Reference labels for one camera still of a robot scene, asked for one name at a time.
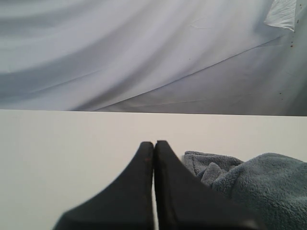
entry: white backdrop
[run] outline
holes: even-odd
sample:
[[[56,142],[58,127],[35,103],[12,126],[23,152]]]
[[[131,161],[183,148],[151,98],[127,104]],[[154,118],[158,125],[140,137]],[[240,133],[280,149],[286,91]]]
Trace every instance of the white backdrop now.
[[[1,1],[0,108],[304,113],[306,5]]]

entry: white table surface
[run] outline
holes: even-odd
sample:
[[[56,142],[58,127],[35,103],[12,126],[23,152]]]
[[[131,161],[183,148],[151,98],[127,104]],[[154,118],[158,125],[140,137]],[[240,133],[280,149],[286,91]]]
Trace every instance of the white table surface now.
[[[307,117],[0,110],[0,229],[47,230],[111,183],[140,142],[307,161]]]

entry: white sheet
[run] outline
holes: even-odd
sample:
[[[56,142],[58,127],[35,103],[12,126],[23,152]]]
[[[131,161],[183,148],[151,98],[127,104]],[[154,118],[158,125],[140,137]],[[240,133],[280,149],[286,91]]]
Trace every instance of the white sheet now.
[[[199,95],[207,101],[202,104],[206,109],[200,112],[212,113],[216,92],[230,103],[238,100],[233,96],[237,91],[241,97],[250,94],[253,86],[241,88],[242,78],[248,85],[268,87],[270,78],[266,82],[263,78],[279,68],[270,64],[278,61],[268,58],[289,52],[292,32],[263,23],[271,6],[272,0],[2,1],[0,108],[112,110],[106,106],[124,103],[278,41],[276,49],[262,48],[262,53],[243,58],[249,62],[232,63],[202,76],[202,81],[182,86],[186,92],[179,95],[180,102],[193,101],[194,88],[213,86],[212,94]],[[238,66],[247,70],[236,78]],[[260,69],[266,70],[262,80],[257,81],[255,72]],[[306,80],[299,81],[302,86]],[[147,97],[138,103],[173,103],[178,98],[169,98],[180,91],[184,90],[175,87],[165,97],[158,94],[158,102],[157,97]],[[261,104],[271,97],[261,95],[253,100]],[[221,99],[219,108],[229,104],[228,100]],[[120,110],[125,108],[127,104],[120,106]]]

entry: gray towel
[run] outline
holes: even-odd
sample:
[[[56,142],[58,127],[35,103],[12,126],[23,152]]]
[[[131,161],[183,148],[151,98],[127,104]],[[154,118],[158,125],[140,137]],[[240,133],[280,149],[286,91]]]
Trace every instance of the gray towel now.
[[[307,163],[275,153],[243,162],[187,151],[184,164],[205,185],[258,213],[269,230],[307,230]]]

